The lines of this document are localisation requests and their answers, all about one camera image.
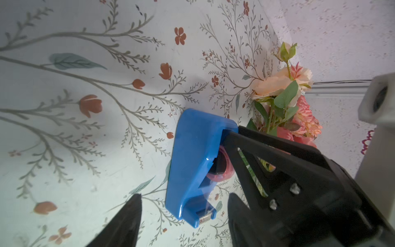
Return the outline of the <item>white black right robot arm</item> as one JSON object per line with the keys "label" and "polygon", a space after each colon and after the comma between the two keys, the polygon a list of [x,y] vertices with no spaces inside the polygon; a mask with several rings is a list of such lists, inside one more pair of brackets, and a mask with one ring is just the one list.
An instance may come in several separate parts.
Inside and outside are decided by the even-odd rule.
{"label": "white black right robot arm", "polygon": [[394,246],[394,74],[372,80],[358,115],[376,128],[354,178],[308,145],[242,126],[225,138],[246,197],[228,200],[234,247]]}

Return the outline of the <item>mixed pastel flower bouquet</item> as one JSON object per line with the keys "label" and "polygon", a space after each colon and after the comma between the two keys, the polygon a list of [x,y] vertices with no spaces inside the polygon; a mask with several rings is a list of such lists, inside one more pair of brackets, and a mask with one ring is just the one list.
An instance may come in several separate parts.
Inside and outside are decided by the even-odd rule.
{"label": "mixed pastel flower bouquet", "polygon": [[316,147],[314,141],[322,133],[322,126],[304,96],[313,86],[313,73],[299,63],[291,63],[296,47],[297,44],[282,43],[275,57],[285,67],[263,81],[252,83],[252,106],[258,117],[251,119],[247,127]]}

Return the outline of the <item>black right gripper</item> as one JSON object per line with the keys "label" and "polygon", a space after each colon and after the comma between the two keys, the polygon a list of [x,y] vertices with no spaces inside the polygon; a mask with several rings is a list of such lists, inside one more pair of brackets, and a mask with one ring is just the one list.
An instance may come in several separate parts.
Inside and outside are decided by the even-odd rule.
{"label": "black right gripper", "polygon": [[[318,149],[239,127],[223,145],[244,194],[261,196],[240,152],[268,194],[263,222],[288,247],[392,247],[395,231],[353,178]],[[259,159],[275,168],[262,169]]]}

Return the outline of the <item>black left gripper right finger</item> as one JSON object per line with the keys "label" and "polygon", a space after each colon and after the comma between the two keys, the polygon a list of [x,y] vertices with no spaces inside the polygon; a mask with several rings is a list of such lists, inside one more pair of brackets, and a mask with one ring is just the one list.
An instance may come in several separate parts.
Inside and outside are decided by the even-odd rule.
{"label": "black left gripper right finger", "polygon": [[228,225],[234,247],[276,247],[278,240],[234,193],[228,199]]}

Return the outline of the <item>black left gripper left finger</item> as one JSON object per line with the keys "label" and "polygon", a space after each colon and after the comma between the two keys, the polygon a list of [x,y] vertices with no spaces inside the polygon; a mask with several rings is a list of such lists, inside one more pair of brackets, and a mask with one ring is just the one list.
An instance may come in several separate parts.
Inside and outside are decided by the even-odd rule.
{"label": "black left gripper left finger", "polygon": [[142,197],[133,195],[87,247],[134,247],[142,218]]}

